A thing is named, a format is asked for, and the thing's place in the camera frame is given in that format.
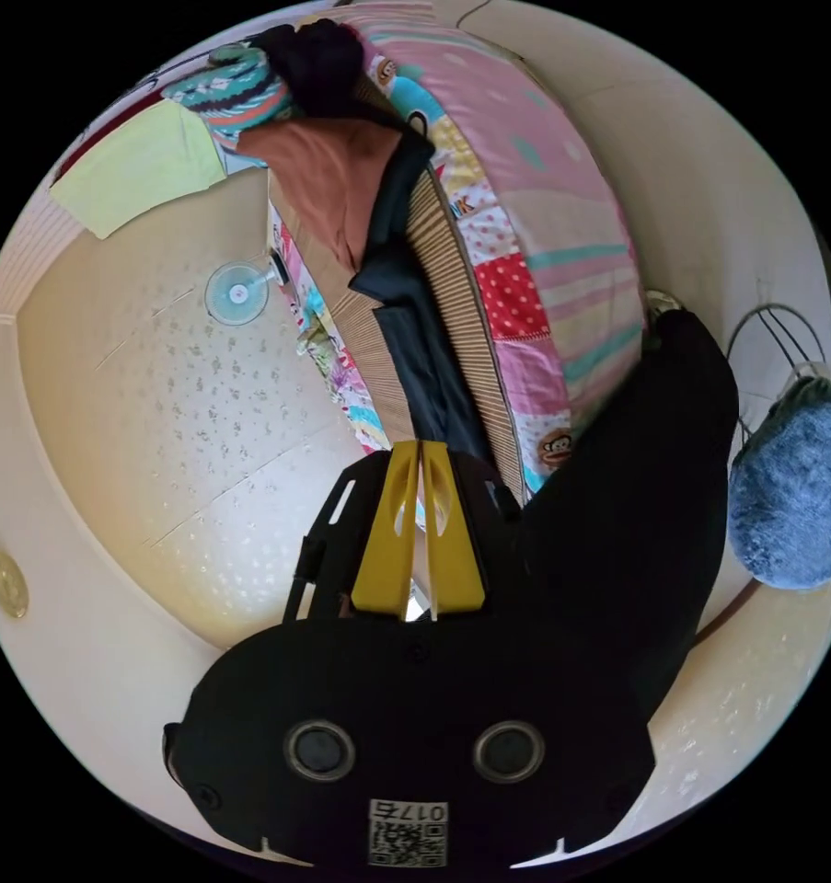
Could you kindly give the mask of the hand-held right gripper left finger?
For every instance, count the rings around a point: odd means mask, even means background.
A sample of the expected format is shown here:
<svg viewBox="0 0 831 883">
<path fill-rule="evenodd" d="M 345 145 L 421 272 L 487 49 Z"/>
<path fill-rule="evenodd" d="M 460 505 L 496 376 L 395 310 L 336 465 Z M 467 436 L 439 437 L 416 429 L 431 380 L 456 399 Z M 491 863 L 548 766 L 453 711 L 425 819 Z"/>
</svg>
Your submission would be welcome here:
<svg viewBox="0 0 831 883">
<path fill-rule="evenodd" d="M 417 441 L 400 442 L 389 453 L 351 594 L 358 613 L 405 613 L 408 609 L 419 466 Z"/>
</svg>

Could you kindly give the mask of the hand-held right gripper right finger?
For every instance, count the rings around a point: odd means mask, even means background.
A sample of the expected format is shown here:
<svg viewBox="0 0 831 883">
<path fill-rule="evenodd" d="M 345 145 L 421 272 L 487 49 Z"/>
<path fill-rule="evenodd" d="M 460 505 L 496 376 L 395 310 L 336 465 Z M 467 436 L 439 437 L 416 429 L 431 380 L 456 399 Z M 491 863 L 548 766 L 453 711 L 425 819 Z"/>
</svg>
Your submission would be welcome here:
<svg viewBox="0 0 831 883">
<path fill-rule="evenodd" d="M 483 607 L 485 590 L 447 447 L 422 444 L 426 558 L 433 615 L 471 614 Z"/>
</svg>

